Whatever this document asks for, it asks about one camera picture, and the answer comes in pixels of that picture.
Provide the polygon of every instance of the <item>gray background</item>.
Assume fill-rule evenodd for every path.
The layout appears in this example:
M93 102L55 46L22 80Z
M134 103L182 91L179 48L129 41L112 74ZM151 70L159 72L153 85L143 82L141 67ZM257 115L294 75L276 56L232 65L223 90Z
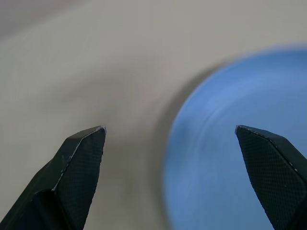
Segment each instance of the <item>gray background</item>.
M4 0L0 219L64 139L105 125L86 230L167 229L169 127L208 72L307 38L303 0Z

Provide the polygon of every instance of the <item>white table surface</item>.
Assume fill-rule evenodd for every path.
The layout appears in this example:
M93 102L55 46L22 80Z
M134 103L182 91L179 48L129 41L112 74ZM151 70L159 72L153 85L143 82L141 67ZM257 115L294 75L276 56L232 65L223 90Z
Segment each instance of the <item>white table surface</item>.
M86 230L167 229L160 193L165 140L200 74L307 39L303 0L5 0L4 6L0 219L67 136L105 125Z

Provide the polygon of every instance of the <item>beige surface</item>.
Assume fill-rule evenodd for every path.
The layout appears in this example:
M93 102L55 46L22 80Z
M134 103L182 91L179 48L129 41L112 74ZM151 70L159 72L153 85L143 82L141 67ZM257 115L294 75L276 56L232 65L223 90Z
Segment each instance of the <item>beige surface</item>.
M106 125L85 229L166 229L165 139L199 74L307 38L303 0L50 1L0 11L0 219L67 136Z

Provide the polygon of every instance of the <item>blue plastic lid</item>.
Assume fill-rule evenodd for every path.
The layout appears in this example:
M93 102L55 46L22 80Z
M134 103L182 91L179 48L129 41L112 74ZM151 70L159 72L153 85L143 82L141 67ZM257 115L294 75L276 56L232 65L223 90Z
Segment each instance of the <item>blue plastic lid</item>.
M223 67L186 100L164 167L174 230L272 230L250 184L236 125L286 137L307 156L307 46L252 55Z

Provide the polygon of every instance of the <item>blue disc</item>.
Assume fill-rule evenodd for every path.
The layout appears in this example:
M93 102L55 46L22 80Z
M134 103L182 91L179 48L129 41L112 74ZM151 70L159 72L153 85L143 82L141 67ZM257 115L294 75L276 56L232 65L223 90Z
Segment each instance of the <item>blue disc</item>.
M250 184L236 125L286 137L307 156L307 46L269 50L212 74L170 131L163 192L174 230L273 230Z

